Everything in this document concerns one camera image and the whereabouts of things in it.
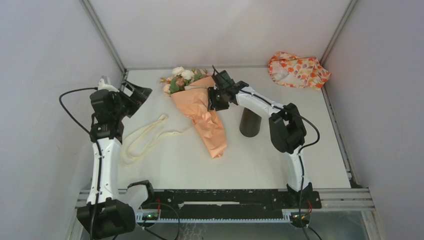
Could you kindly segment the orange wrapping paper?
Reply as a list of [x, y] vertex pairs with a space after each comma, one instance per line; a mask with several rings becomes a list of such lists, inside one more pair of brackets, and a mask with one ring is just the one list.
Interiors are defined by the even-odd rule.
[[188, 117], [212, 158], [222, 157], [227, 148], [224, 125], [216, 111], [209, 110], [208, 88], [215, 82], [211, 76], [191, 83], [189, 89], [172, 93], [176, 108]]

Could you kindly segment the dark brown vase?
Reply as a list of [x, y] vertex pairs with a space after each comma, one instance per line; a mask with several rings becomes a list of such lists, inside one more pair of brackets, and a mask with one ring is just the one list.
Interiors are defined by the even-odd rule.
[[261, 122], [261, 116], [245, 107], [241, 115], [239, 131], [243, 136], [253, 138], [260, 132]]

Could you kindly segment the pink white flower bouquet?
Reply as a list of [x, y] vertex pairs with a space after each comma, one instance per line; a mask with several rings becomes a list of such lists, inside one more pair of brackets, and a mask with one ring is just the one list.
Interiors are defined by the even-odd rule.
[[171, 70], [171, 76], [161, 77], [162, 91], [170, 96], [171, 94], [185, 91], [188, 87], [201, 79], [211, 76], [207, 69], [175, 67]]

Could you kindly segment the cream ribbon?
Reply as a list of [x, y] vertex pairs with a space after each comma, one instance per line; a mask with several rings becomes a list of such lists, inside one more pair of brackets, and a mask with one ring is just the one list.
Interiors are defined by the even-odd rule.
[[168, 119], [169, 116], [167, 114], [162, 114], [156, 121], [142, 126], [129, 134], [122, 142], [120, 164], [125, 167], [133, 165], [164, 139], [183, 134], [193, 128], [192, 126], [187, 126], [181, 131], [163, 131], [165, 122]]

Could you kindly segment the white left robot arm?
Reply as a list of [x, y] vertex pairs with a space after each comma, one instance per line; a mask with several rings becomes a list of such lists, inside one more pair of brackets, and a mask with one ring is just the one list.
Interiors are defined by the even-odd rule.
[[152, 89], [128, 83], [119, 90], [100, 80], [89, 96], [94, 113], [90, 129], [94, 162], [86, 205], [77, 209], [77, 219], [92, 240], [132, 232], [136, 212], [153, 207], [157, 196], [149, 180], [128, 185], [119, 194], [118, 162], [123, 145], [124, 117], [132, 117], [148, 99]]

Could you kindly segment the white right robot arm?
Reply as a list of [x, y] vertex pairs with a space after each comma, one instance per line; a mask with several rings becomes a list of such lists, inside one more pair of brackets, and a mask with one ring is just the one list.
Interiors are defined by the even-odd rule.
[[306, 119], [294, 104], [273, 102], [255, 92], [246, 82], [235, 82], [226, 71], [207, 74], [205, 70], [177, 67], [173, 69], [172, 77], [162, 78], [161, 82], [163, 93], [172, 99], [197, 132], [194, 139], [180, 139], [177, 145], [161, 148], [162, 151], [170, 151], [171, 160], [179, 160], [185, 167], [193, 166], [197, 172], [200, 163], [206, 161], [205, 156], [197, 152], [200, 143], [204, 144], [211, 158], [222, 157], [227, 148], [227, 138], [217, 112], [227, 110], [230, 104], [241, 106], [240, 133], [248, 138], [255, 137], [260, 131], [262, 119], [268, 118], [272, 145], [290, 157], [289, 203], [295, 208], [302, 208], [308, 203], [312, 184], [306, 177], [302, 160], [306, 146]]

